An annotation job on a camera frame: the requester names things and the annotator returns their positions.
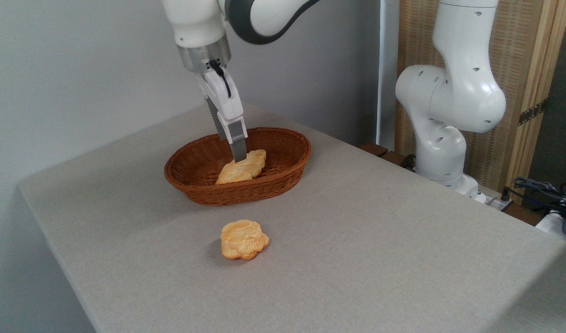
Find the bread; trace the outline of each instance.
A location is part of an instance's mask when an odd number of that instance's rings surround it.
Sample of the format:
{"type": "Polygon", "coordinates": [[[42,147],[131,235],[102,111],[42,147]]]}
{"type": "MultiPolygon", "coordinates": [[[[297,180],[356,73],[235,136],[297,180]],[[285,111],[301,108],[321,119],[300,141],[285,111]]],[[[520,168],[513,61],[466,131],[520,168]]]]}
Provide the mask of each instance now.
{"type": "Polygon", "coordinates": [[[228,259],[253,259],[269,242],[270,238],[254,221],[231,222],[221,230],[221,253],[228,259]]]}
{"type": "Polygon", "coordinates": [[[215,185],[234,183],[236,181],[255,179],[260,175],[266,162],[266,151],[252,150],[245,160],[237,162],[232,160],[226,164],[217,178],[215,185]]]}

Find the pastry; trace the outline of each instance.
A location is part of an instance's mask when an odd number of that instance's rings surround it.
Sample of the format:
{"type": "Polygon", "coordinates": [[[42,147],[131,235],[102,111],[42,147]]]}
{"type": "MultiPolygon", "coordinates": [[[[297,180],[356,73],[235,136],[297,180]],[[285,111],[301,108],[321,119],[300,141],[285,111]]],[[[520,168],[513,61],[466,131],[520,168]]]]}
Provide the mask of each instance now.
{"type": "Polygon", "coordinates": [[[234,183],[236,181],[255,179],[260,175],[266,162],[266,151],[252,150],[245,160],[237,162],[232,160],[226,164],[217,178],[215,185],[234,183]]]}
{"type": "Polygon", "coordinates": [[[231,222],[221,230],[221,253],[228,259],[250,260],[266,248],[269,242],[270,238],[254,221],[231,222]]]}

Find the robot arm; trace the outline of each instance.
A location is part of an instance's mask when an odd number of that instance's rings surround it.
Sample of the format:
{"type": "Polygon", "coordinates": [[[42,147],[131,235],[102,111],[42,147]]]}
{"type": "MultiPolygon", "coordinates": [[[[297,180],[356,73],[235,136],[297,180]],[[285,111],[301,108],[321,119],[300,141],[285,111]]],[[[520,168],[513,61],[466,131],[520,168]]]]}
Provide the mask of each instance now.
{"type": "Polygon", "coordinates": [[[222,140],[234,160],[246,157],[248,137],[236,84],[225,66],[231,58],[226,20],[244,40],[274,42],[318,0],[162,0],[185,68],[196,74],[222,140]]]}
{"type": "Polygon", "coordinates": [[[443,57],[446,77],[433,92],[431,114],[460,130],[486,133],[505,113],[505,95],[488,59],[496,9],[497,0],[441,0],[439,4],[433,44],[443,57]]]}
{"type": "Polygon", "coordinates": [[[463,174],[466,141],[458,129],[488,132],[505,112],[488,59],[497,3],[439,0],[433,44],[446,68],[410,66],[396,84],[414,128],[417,173],[473,198],[478,183],[463,174]]]}
{"type": "Polygon", "coordinates": [[[220,0],[231,27],[252,44],[279,39],[308,8],[319,0],[220,0]]]}

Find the wooden block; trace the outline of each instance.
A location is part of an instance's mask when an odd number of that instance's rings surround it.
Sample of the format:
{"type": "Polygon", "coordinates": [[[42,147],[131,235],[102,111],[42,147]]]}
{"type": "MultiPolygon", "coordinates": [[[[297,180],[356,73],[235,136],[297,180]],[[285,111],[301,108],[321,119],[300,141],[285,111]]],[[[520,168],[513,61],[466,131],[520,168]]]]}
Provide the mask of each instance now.
{"type": "Polygon", "coordinates": [[[400,167],[404,165],[405,157],[397,152],[387,152],[384,156],[382,156],[382,158],[400,167]]]}
{"type": "Polygon", "coordinates": [[[511,204],[507,209],[505,209],[505,214],[515,217],[518,220],[524,221],[530,226],[536,226],[542,220],[543,216],[531,211],[526,207],[519,206],[516,203],[511,204]]]}
{"type": "Polygon", "coordinates": [[[378,145],[376,145],[375,143],[372,143],[372,142],[366,142],[363,145],[360,145],[359,148],[362,149],[362,150],[365,150],[366,152],[368,152],[370,154],[374,154],[377,157],[381,157],[388,152],[387,148],[384,148],[382,146],[378,146],[378,145]]]}

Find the wicker basket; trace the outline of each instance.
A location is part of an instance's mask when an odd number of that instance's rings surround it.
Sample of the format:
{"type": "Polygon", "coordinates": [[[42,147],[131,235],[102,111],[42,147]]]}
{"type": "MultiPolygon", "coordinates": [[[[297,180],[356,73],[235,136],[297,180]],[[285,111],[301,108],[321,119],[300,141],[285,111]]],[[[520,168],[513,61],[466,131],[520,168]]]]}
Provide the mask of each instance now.
{"type": "Polygon", "coordinates": [[[310,141],[301,133],[276,127],[248,130],[247,151],[266,150],[262,174],[252,180],[215,185],[233,157],[227,141],[217,134],[201,137],[175,152],[167,161],[167,181],[193,202],[227,206],[272,198],[289,191],[301,179],[311,154],[310,141]]]}

